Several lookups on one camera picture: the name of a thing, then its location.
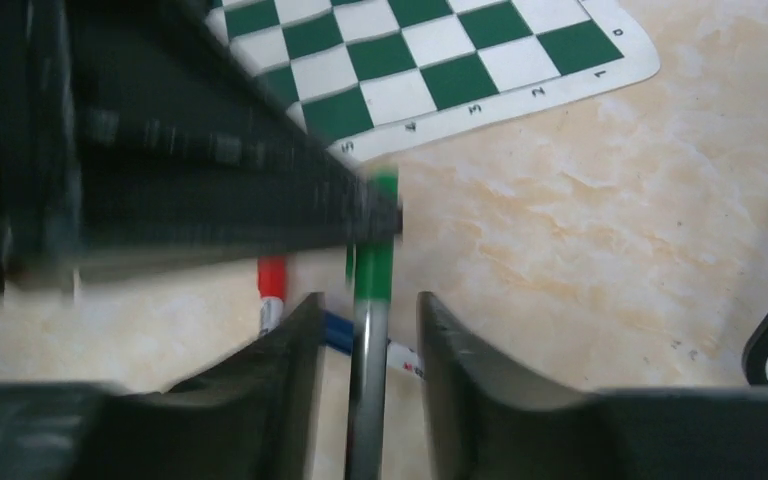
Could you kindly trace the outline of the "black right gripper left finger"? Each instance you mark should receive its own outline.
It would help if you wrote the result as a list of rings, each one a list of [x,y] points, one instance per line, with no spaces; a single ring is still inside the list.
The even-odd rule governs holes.
[[[324,337],[308,295],[166,392],[0,382],[0,479],[305,479]]]

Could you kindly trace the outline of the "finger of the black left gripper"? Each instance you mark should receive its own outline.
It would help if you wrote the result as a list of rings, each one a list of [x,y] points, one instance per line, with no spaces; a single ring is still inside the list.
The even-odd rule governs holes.
[[[0,294],[402,231],[279,108],[207,1],[0,1]]]

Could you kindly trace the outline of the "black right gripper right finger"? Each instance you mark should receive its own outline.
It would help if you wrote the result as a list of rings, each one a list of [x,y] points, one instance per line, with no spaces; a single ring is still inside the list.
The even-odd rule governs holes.
[[[768,388],[581,391],[417,299],[437,479],[768,479]]]

